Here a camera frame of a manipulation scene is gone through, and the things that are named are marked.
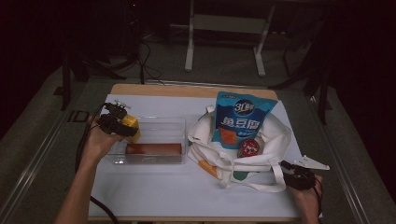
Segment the person's arm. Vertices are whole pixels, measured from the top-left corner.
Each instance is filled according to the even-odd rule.
[[[323,177],[316,175],[317,182],[315,189],[318,192],[319,197],[322,196],[321,182]],[[320,199],[313,189],[298,190],[294,188],[289,188],[293,193],[295,202],[301,213],[301,218],[304,224],[319,224],[318,210]]]
[[[119,135],[106,134],[96,126],[97,119],[93,122],[92,129],[88,133],[78,171],[55,219],[55,224],[87,223],[96,167],[111,149],[111,146],[123,138]]]

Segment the human hand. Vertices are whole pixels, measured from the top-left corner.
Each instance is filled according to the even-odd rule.
[[[297,203],[297,207],[301,212],[302,220],[304,224],[320,223],[318,220],[318,215],[319,215],[318,211],[320,208],[321,197],[323,194],[321,188],[323,177],[320,175],[315,175],[315,178],[317,179],[315,189],[318,195],[315,193],[314,189],[298,190],[292,187],[288,187],[288,189],[294,195],[295,202]]]
[[[80,166],[84,164],[96,165],[108,153],[114,143],[124,138],[117,134],[104,133],[99,128],[99,118],[93,119],[82,151]]]

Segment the white table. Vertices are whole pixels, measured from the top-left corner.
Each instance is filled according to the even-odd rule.
[[[118,99],[131,105],[132,109],[129,113],[134,116],[183,115],[187,119],[187,128],[205,113],[206,105],[216,102],[216,98],[206,96],[213,95],[219,90],[223,91],[220,88],[141,85],[115,88],[117,90],[124,88],[127,91],[113,91],[122,94],[108,95],[107,102]],[[274,97],[272,91],[242,91]],[[186,92],[187,97],[169,96],[183,95],[183,92]],[[281,102],[272,113],[290,127],[286,110]],[[285,160],[292,161],[298,157],[301,157],[301,153],[293,136]],[[256,175],[254,178],[267,184],[274,181],[272,172]],[[267,193],[240,186],[223,189],[216,178],[187,156],[183,164],[115,165],[108,158],[104,158],[97,169],[92,196],[110,208],[119,220],[293,221],[299,219],[294,200],[288,191]],[[108,217],[102,209],[92,203],[90,219],[108,219]]]

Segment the white metal frame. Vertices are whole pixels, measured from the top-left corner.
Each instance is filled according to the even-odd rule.
[[[265,20],[194,14],[194,0],[191,0],[190,4],[189,45],[187,47],[185,65],[185,70],[187,72],[192,71],[192,61],[194,56],[194,29],[201,29],[260,34],[260,43],[253,48],[253,52],[256,60],[258,75],[260,77],[265,76],[265,69],[262,62],[262,47],[264,45],[265,38],[268,35],[271,20],[274,16],[275,6],[271,6],[270,13]]]

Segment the yellow object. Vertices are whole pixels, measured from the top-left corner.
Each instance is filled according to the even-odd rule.
[[[132,143],[135,143],[140,137],[140,129],[139,129],[139,122],[137,118],[132,117],[130,115],[126,115],[122,120],[121,123],[125,126],[136,128],[137,132],[134,136],[129,136],[126,139]]]
[[[204,160],[198,161],[198,165],[201,166],[208,173],[212,174],[215,178],[219,178],[218,172],[216,171],[218,169],[217,166],[212,166],[211,164],[209,164],[207,161]]]

